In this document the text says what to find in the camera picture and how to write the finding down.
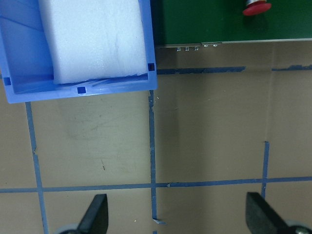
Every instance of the red emergency stop button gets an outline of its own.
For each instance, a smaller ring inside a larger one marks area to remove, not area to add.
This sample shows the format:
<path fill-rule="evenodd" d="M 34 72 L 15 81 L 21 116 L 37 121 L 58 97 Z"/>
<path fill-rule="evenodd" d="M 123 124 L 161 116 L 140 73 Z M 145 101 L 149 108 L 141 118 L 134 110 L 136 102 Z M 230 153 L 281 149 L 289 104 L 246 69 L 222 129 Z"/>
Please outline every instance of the red emergency stop button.
<path fill-rule="evenodd" d="M 243 11 L 245 16 L 254 16 L 270 10 L 271 3 L 267 3 L 266 0 L 247 0 L 247 9 Z"/>

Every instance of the blue painter's tape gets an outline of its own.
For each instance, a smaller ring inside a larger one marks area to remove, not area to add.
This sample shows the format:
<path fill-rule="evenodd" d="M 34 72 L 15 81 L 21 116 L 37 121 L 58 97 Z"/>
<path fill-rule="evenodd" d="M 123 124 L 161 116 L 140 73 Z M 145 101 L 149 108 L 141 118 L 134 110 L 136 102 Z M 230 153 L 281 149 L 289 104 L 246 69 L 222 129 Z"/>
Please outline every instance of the blue painter's tape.
<path fill-rule="evenodd" d="M 44 196 L 43 196 L 43 189 L 42 189 L 39 159 L 38 159 L 38 155 L 35 154 L 37 144 L 36 144 L 34 122 L 33 122 L 33 114 L 32 114 L 32 110 L 31 110 L 31 103 L 26 102 L 25 105 L 26 105 L 26 113 L 27 113 L 27 121 L 28 121 L 31 148 L 32 148 L 32 152 L 33 152 L 33 161 L 34 161 L 35 176 L 36 176 L 36 183 L 37 183 L 37 192 L 38 192 L 38 197 L 39 197 L 43 231 L 44 231 L 44 234 L 49 234 L 48 220 L 47 220 L 46 211 L 45 211 L 45 204 L 44 204 Z"/>
<path fill-rule="evenodd" d="M 44 192 L 72 192 L 90 190 L 113 190 L 113 189 L 146 189 L 151 188 L 151 184 L 120 184 L 120 185 L 100 185 L 100 186 L 76 186 L 76 187 L 51 187 L 43 188 Z"/>
<path fill-rule="evenodd" d="M 269 165 L 270 143 L 266 141 L 264 143 L 264 157 L 263 157 L 263 171 L 262 171 L 262 188 L 261 196 L 265 198 L 265 192 L 267 188 L 266 179 L 268 178 L 268 165 Z"/>
<path fill-rule="evenodd" d="M 164 222 L 164 221 L 161 221 L 161 220 L 158 220 L 158 219 L 153 219 L 153 220 L 154 220 L 154 222 L 155 222 L 156 224 L 159 224 L 159 225 L 167 225 L 167 223 Z"/>
<path fill-rule="evenodd" d="M 0 194 L 36 193 L 37 188 L 0 189 Z"/>
<path fill-rule="evenodd" d="M 38 188 L 38 196 L 39 196 L 43 231 L 44 231 L 44 234 L 49 234 L 48 220 L 47 220 L 46 211 L 45 211 L 42 181 L 41 181 L 41 175 L 40 175 L 39 159 L 36 154 L 34 154 L 34 166 L 35 166 L 35 174 L 36 174 L 36 181 L 37 181 L 37 188 Z"/>
<path fill-rule="evenodd" d="M 154 117 L 154 91 L 150 90 L 149 102 L 149 124 L 150 124 L 150 148 L 151 148 L 151 200 L 152 219 L 157 220 L 157 197 L 156 197 L 156 157 L 155 157 L 155 117 Z"/>
<path fill-rule="evenodd" d="M 310 66 L 302 66 L 302 65 L 292 65 L 288 68 L 273 68 L 272 71 L 278 72 L 278 71 L 306 71 L 306 70 L 312 70 L 312 65 Z"/>
<path fill-rule="evenodd" d="M 181 69 L 158 69 L 158 75 L 175 75 L 175 74 L 207 74 L 207 73 L 230 73 L 242 72 L 246 67 L 206 67 L 206 68 L 181 68 Z"/>
<path fill-rule="evenodd" d="M 286 178 L 269 178 L 269 179 L 266 179 L 267 183 L 304 182 L 304 181 L 312 181 L 312 176 L 286 177 Z"/>
<path fill-rule="evenodd" d="M 31 110 L 31 103 L 26 102 L 25 105 L 26 105 L 26 113 L 27 113 L 27 121 L 28 121 L 28 129 L 29 129 L 31 148 L 32 148 L 32 151 L 34 153 L 36 150 L 37 144 L 36 144 L 34 121 L 33 121 L 33 113 Z"/>
<path fill-rule="evenodd" d="M 234 180 L 219 180 L 219 181 L 203 181 L 203 182 L 173 182 L 173 183 L 158 183 L 158 188 L 171 187 L 205 187 L 219 186 L 232 184 L 258 184 L 262 183 L 262 179 L 234 179 Z"/>
<path fill-rule="evenodd" d="M 156 188 L 151 188 L 152 197 L 152 219 L 157 220 L 157 198 L 156 198 Z"/>
<path fill-rule="evenodd" d="M 150 90 L 149 124 L 150 124 L 150 149 L 151 149 L 151 183 L 156 183 L 156 157 L 155 157 L 155 117 L 154 117 L 154 91 Z"/>

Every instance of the red button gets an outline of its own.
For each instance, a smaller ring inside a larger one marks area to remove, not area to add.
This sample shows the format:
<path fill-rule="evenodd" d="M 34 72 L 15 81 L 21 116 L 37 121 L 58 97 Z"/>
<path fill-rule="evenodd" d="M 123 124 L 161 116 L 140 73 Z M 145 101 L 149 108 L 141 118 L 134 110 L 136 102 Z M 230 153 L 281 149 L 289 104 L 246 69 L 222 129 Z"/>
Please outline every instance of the red button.
<path fill-rule="evenodd" d="M 261 14 L 263 12 L 270 10 L 271 7 L 272 7 L 271 3 L 265 3 L 265 1 L 259 1 L 259 2 L 250 4 L 248 8 L 243 11 L 243 14 L 245 16 L 254 16 L 254 15 L 258 15 L 258 14 Z"/>

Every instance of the green panel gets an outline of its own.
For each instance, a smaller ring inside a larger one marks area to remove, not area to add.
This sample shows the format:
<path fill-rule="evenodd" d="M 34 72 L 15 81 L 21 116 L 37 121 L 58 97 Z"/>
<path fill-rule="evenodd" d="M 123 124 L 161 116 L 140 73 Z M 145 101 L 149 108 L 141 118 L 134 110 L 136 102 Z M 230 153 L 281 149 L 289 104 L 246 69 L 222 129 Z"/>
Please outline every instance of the green panel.
<path fill-rule="evenodd" d="M 312 0 L 268 0 L 245 17 L 244 0 L 152 0 L 155 43 L 190 44 L 312 38 Z"/>

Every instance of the white foam block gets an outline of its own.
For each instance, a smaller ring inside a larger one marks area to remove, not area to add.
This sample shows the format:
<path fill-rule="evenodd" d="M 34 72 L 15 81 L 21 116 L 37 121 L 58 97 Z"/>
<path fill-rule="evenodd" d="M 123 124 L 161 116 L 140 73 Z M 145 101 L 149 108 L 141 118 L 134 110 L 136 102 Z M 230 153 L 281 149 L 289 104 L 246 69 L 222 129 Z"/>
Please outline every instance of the white foam block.
<path fill-rule="evenodd" d="M 147 73 L 138 0 L 39 0 L 54 83 Z"/>

